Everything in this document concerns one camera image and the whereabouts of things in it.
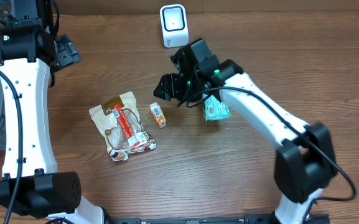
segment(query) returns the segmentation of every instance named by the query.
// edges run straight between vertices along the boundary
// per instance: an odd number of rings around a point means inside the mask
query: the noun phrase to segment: small orange box
[[[152,112],[153,118],[160,128],[167,126],[166,117],[162,113],[161,107],[158,103],[150,104],[150,111]]]

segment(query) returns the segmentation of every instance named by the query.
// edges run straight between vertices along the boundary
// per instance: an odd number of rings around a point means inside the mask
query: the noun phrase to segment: wood grain surface
[[[167,4],[182,4],[187,13],[359,10],[359,0],[64,0],[66,15],[158,14]]]
[[[190,40],[204,38],[223,61],[241,65],[293,115],[331,130],[337,162],[359,193],[359,11],[191,14]],[[82,62],[57,73],[49,90],[50,138],[59,171],[76,171],[83,194],[110,215],[140,218],[242,216],[271,213],[281,196],[274,153],[237,114],[206,122],[200,108],[154,98],[177,49],[162,45],[158,15],[63,16]],[[157,141],[152,152],[113,162],[88,110],[133,91],[142,123]],[[155,124],[157,101],[167,127]],[[0,179],[4,153],[0,152]],[[348,196],[337,176],[326,196]],[[0,206],[0,223],[6,209]],[[359,223],[359,194],[321,202],[314,213],[333,223]],[[11,223],[45,223],[12,215]]]

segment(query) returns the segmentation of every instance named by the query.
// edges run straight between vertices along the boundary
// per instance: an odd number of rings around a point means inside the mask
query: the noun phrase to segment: snack bag
[[[157,146],[142,126],[131,91],[90,109],[90,114],[100,134],[105,137],[113,161],[125,161],[129,154],[153,150]]]

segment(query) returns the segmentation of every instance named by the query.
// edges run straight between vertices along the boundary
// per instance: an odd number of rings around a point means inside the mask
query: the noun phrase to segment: teal package
[[[207,99],[204,104],[204,117],[206,121],[215,121],[219,119],[230,118],[230,110],[224,103],[219,102],[214,96]]]

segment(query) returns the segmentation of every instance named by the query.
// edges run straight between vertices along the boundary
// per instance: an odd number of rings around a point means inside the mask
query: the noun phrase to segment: white device
[[[181,47],[188,44],[189,30],[183,5],[171,4],[161,7],[160,20],[165,47]]]

